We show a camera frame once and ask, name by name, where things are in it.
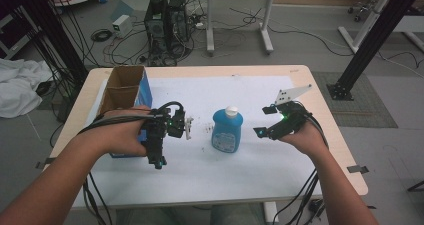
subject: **person's left arm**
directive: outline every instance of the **person's left arm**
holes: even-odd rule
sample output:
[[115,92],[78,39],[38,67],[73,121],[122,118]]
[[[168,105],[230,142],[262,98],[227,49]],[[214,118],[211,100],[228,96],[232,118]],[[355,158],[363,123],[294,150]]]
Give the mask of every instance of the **person's left arm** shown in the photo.
[[[111,112],[146,114],[145,110]],[[1,214],[0,224],[62,224],[94,163],[114,152],[145,156],[143,121],[108,125],[75,136],[54,162]]]

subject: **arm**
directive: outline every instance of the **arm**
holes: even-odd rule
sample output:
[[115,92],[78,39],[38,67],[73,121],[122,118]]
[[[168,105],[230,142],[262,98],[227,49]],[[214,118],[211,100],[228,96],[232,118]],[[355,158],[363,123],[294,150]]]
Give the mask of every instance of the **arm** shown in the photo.
[[314,163],[330,224],[378,224],[310,122],[280,140],[295,146]]
[[[128,113],[148,111],[123,110],[107,115]],[[0,224],[62,224],[97,159],[109,152],[146,155],[145,148],[137,141],[142,123],[108,125],[74,137],[55,161],[0,214]]]

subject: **white power adapter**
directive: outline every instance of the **white power adapter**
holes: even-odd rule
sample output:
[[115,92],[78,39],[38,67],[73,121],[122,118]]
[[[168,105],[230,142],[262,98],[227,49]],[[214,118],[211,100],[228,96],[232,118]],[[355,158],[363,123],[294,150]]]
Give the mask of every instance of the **white power adapter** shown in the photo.
[[122,15],[112,23],[113,30],[119,38],[124,38],[132,30],[132,22],[130,16]]

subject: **forearm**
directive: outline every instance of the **forearm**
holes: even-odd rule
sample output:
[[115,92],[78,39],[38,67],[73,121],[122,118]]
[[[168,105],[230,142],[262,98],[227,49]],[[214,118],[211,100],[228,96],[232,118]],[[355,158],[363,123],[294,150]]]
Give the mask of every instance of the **forearm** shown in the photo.
[[0,224],[61,224],[102,151],[74,138],[0,215]]
[[378,224],[329,151],[312,161],[318,172],[330,224]]

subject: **bottle label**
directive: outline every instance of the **bottle label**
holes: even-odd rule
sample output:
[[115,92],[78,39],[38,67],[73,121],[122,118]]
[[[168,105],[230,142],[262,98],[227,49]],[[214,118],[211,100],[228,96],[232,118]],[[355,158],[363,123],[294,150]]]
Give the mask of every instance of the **bottle label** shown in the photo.
[[212,145],[224,152],[234,152],[236,148],[236,137],[231,133],[217,133],[213,136]]

